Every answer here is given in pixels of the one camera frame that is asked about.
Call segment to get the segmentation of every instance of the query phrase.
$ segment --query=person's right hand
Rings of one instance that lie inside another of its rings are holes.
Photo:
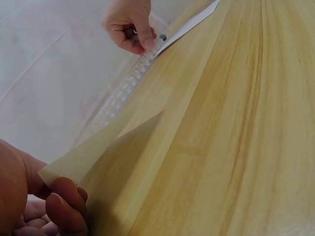
[[[150,0],[110,0],[101,24],[120,48],[141,55],[153,49],[157,37],[150,12]]]
[[[38,171],[46,163],[0,139],[0,235],[87,236],[87,192],[70,179],[51,189]],[[28,201],[33,194],[44,201]]]

